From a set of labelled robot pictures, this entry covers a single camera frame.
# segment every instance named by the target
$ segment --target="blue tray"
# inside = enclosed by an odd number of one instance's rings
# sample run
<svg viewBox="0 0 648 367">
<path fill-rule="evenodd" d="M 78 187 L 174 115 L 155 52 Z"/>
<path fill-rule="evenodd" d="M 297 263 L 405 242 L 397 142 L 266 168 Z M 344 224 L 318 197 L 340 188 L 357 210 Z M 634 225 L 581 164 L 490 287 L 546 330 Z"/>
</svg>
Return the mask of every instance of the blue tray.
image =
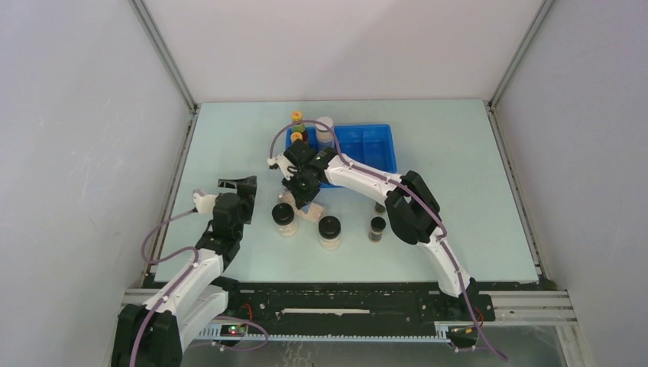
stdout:
<svg viewBox="0 0 648 367">
<path fill-rule="evenodd" d="M 317 151 L 323 148 L 317 142 L 315 128 L 308 127 L 308 145 Z M 377 168 L 381 171 L 396 173 L 396 155 L 391 128 L 386 124 L 374 125 L 340 125 L 333 128 L 335 136 L 340 141 L 342 153 L 358 162 Z M 286 148 L 290 147 L 289 128 L 286 133 Z M 322 185 L 322 188 L 335 187 Z"/>
</svg>

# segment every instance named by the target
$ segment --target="wall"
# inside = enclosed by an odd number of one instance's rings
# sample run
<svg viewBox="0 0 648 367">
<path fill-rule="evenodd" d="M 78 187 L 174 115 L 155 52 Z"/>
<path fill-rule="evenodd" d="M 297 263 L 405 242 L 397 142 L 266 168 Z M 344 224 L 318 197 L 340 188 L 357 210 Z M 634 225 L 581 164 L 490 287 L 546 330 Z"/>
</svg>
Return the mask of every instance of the wall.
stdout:
<svg viewBox="0 0 648 367">
<path fill-rule="evenodd" d="M 558 2 L 497 108 L 598 365 L 648 364 L 648 3 Z"/>
<path fill-rule="evenodd" d="M 154 0 L 199 102 L 489 99 L 542 0 Z"/>
<path fill-rule="evenodd" d="M 0 365 L 100 365 L 188 111 L 125 0 L 0 17 Z"/>
</svg>

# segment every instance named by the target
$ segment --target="white tabletop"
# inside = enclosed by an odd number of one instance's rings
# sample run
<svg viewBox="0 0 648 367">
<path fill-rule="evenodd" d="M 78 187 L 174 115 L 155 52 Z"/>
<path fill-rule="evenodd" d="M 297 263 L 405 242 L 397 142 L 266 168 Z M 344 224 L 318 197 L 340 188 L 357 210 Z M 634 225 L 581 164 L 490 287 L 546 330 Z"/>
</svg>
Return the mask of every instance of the white tabletop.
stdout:
<svg viewBox="0 0 648 367">
<path fill-rule="evenodd" d="M 290 122 L 333 118 L 337 125 L 391 126 L 398 170 L 416 171 L 441 206 L 449 243 L 478 281 L 537 281 L 520 217 L 480 100 L 228 102 L 203 103 L 180 181 L 173 214 L 193 207 L 192 191 L 210 193 L 219 178 L 257 175 L 251 225 L 224 275 L 240 281 L 434 281 L 421 251 L 400 241 L 387 226 L 379 243 L 368 240 L 373 203 L 345 188 L 323 189 L 317 203 L 342 222 L 342 245 L 319 244 L 316 224 L 300 220 L 297 234 L 279 236 L 271 209 L 282 191 L 281 173 L 268 170 L 272 137 Z M 275 154 L 283 151 L 284 137 Z M 211 216 L 194 214 L 171 223 L 162 254 L 195 245 Z M 156 281 L 170 280 L 188 259 L 157 268 Z"/>
</svg>

